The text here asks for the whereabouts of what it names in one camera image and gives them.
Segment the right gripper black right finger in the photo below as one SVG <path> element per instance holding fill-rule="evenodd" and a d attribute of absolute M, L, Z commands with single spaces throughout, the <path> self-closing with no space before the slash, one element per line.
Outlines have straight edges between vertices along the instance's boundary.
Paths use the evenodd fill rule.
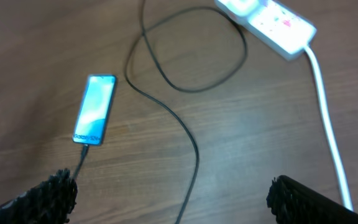
<path fill-rule="evenodd" d="M 278 224 L 358 224 L 358 213 L 286 175 L 272 180 L 266 201 Z"/>

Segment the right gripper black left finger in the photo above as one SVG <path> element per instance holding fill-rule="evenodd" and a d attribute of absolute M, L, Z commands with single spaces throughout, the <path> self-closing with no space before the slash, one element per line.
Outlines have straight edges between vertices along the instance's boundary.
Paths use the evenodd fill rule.
<path fill-rule="evenodd" d="M 58 170 L 48 180 L 0 205 L 0 224 L 69 223 L 77 193 L 70 170 Z"/>

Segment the Galaxy S24+ smartphone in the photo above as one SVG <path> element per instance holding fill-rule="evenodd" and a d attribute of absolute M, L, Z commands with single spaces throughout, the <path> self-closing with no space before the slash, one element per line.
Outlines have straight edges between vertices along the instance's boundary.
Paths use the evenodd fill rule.
<path fill-rule="evenodd" d="M 103 143 L 117 78 L 111 74 L 92 74 L 86 81 L 72 140 L 99 146 Z"/>

